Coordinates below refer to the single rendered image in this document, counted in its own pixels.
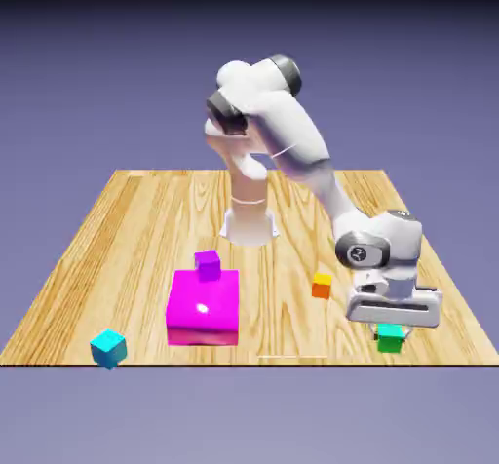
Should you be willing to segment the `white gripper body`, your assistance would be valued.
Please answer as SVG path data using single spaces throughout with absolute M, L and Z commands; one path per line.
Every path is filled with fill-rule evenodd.
M 416 287 L 405 298 L 391 298 L 360 286 L 349 295 L 346 317 L 366 324 L 393 324 L 410 328 L 435 328 L 440 323 L 443 294 L 436 288 Z

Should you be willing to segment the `small orange cube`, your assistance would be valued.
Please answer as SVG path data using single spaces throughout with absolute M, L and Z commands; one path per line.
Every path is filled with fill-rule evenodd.
M 332 277 L 325 273 L 316 273 L 312 282 L 312 296 L 328 300 L 330 296 Z

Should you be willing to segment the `large magenta box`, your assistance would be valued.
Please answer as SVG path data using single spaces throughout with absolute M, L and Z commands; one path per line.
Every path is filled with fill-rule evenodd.
M 196 270 L 176 270 L 166 308 L 169 346 L 237 346 L 239 271 L 201 281 Z

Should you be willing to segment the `small green cube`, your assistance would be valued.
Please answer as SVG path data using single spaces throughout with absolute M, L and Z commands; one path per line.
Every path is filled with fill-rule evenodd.
M 405 341 L 403 327 L 394 324 L 379 324 L 376 331 L 377 350 L 381 353 L 400 353 Z

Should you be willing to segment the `small cyan cube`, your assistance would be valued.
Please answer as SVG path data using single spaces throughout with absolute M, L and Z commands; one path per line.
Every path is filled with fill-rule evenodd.
M 94 361 L 107 369 L 113 369 L 127 358 L 126 338 L 112 330 L 106 329 L 90 341 Z

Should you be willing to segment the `small purple cube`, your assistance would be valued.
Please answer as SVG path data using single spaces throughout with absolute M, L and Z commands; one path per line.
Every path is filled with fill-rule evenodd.
M 221 262 L 217 251 L 197 251 L 195 269 L 201 282 L 216 281 L 221 276 Z

